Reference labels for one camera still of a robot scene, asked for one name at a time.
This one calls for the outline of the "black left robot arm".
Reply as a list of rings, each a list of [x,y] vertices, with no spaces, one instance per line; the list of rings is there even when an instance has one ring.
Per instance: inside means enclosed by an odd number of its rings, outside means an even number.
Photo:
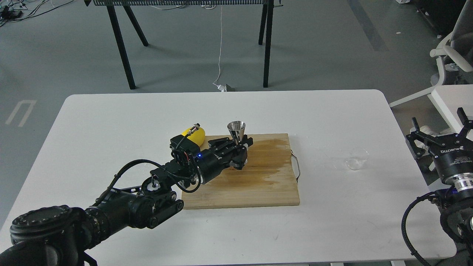
[[[198,123],[170,141],[173,159],[165,165],[147,159],[128,162],[108,188],[87,209],[67,205],[44,207],[15,218],[10,227],[12,246],[1,253],[2,266],[96,266],[86,254],[111,235],[126,228],[154,229],[184,208],[172,189],[193,193],[224,169],[241,170],[253,138],[246,124],[227,125],[230,137],[203,139]]]

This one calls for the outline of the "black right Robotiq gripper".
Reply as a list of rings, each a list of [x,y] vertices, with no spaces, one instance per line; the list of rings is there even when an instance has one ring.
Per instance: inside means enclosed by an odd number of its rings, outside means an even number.
[[[468,118],[463,108],[457,109],[457,115],[463,125],[460,133],[434,137],[421,131],[416,117],[412,118],[414,129],[406,135],[406,143],[415,160],[423,156],[433,157],[433,162],[442,183],[454,185],[461,174],[472,174],[473,142],[467,138],[473,127],[473,121]],[[419,147],[415,141],[427,148]]]

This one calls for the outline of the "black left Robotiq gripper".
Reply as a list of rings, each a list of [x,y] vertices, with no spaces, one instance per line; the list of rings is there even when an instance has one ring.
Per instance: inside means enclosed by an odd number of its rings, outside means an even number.
[[[201,183],[210,182],[226,168],[242,170],[247,163],[248,148],[252,145],[253,138],[248,135],[243,135],[239,144],[229,137],[208,141],[208,149],[202,150],[194,157]]]

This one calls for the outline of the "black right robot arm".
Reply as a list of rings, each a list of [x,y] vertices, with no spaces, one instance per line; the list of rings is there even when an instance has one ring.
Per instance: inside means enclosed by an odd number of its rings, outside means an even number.
[[[471,209],[473,205],[473,144],[467,137],[473,122],[463,108],[457,109],[457,115],[463,125],[459,133],[432,136],[422,132],[416,118],[412,118],[414,130],[406,136],[414,159],[419,160],[427,153],[433,160],[439,179],[448,185],[447,189],[438,189],[417,197],[402,216],[401,233],[404,242],[412,256],[424,266],[429,263],[412,245],[406,230],[409,212],[424,200],[429,200],[440,208],[440,225],[443,231],[454,242],[464,244],[468,253],[472,254],[472,216],[461,219],[456,229],[452,229],[448,224],[452,215]]]

